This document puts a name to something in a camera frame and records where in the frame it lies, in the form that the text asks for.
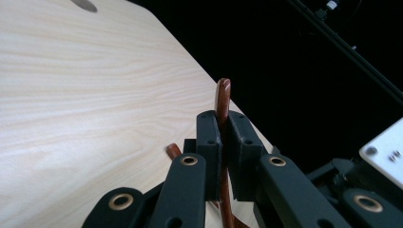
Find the metal plate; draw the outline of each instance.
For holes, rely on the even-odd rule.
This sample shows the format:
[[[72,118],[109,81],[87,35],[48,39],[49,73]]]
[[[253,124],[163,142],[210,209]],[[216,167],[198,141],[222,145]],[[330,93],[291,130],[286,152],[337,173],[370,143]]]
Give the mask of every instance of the metal plate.
[[[403,190],[403,118],[362,146],[359,155]]]

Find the black background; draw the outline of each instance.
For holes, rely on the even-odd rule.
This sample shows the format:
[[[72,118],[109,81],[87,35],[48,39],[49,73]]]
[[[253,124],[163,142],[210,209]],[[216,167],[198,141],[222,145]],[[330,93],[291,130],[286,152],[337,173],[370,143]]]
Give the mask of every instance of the black background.
[[[153,12],[215,81],[229,78],[232,100],[303,172],[357,156],[402,117],[402,105],[286,1],[131,2]],[[382,1],[383,10],[363,2],[352,18],[343,6],[329,23],[401,87],[401,24],[387,16],[395,2]]]

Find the bent copper rod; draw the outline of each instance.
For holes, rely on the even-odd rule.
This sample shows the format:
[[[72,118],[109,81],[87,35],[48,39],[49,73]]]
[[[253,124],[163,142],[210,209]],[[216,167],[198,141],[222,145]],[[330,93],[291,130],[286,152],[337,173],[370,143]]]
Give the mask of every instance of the bent copper rod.
[[[220,212],[223,228],[234,228],[234,220],[231,211],[231,200],[229,197],[229,179],[228,179],[228,161],[226,151],[226,126],[228,121],[228,112],[230,104],[231,81],[221,78],[217,82],[215,111],[217,124],[221,134],[221,190]]]

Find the screw hole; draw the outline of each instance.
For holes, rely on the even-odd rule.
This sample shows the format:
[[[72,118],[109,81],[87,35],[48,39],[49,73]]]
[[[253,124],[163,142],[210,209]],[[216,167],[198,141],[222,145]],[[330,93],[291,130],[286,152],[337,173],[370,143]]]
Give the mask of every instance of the screw hole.
[[[375,148],[375,147],[368,147],[366,150],[365,150],[365,153],[368,155],[368,156],[372,156],[372,155],[374,155],[374,154],[376,154],[377,153],[377,149]]]
[[[134,199],[130,194],[122,193],[113,196],[109,201],[109,208],[114,211],[122,211],[133,203]]]
[[[194,165],[198,162],[198,159],[195,157],[187,156],[181,159],[181,163],[184,165]]]
[[[370,212],[379,213],[383,211],[382,205],[377,200],[367,196],[356,195],[354,196],[354,202],[362,209]]]
[[[180,218],[170,218],[166,223],[167,228],[179,228],[182,226],[182,221]]]
[[[245,140],[244,142],[245,144],[253,144],[253,142],[251,140]]]
[[[287,163],[284,159],[279,157],[272,157],[269,159],[269,162],[275,166],[284,166]]]

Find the light wood grain surface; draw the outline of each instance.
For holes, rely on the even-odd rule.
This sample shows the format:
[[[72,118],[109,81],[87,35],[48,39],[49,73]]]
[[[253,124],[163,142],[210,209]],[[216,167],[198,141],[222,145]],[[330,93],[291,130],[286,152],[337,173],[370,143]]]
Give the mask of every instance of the light wood grain surface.
[[[151,12],[91,2],[96,13],[0,1],[3,228],[81,227],[106,192],[145,193],[166,177],[164,148],[196,138],[196,116],[214,108],[215,82]],[[221,227],[206,208],[206,227]],[[233,210],[257,227],[251,203]]]

